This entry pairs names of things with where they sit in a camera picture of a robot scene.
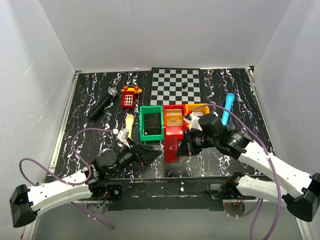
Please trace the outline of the red leather card holder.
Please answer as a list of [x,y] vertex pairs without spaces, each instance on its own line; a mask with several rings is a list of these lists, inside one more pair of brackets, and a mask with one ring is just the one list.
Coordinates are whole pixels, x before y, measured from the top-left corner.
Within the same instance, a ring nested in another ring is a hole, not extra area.
[[170,164],[180,160],[176,153],[182,141],[182,136],[171,136],[164,139],[164,163]]

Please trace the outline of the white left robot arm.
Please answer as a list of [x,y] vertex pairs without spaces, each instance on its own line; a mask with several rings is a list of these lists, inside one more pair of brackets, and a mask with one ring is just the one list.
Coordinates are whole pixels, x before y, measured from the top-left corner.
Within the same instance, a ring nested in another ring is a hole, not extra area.
[[161,154],[161,150],[150,145],[135,143],[119,153],[107,150],[88,167],[62,180],[31,187],[19,185],[9,199],[13,227],[24,227],[37,216],[74,201],[120,199],[121,195],[115,192],[122,188],[116,184],[108,186],[108,181],[120,176],[130,164],[148,167]]

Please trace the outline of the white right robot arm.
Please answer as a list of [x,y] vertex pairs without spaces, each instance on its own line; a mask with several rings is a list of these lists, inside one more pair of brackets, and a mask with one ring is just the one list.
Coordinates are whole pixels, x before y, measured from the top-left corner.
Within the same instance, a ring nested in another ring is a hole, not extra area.
[[274,203],[285,203],[296,218],[311,222],[320,206],[320,174],[303,172],[264,151],[252,137],[239,130],[209,133],[185,130],[177,148],[177,157],[195,156],[203,149],[216,148],[220,153],[247,164],[267,176],[263,181],[236,172],[212,195],[221,198],[250,196]]

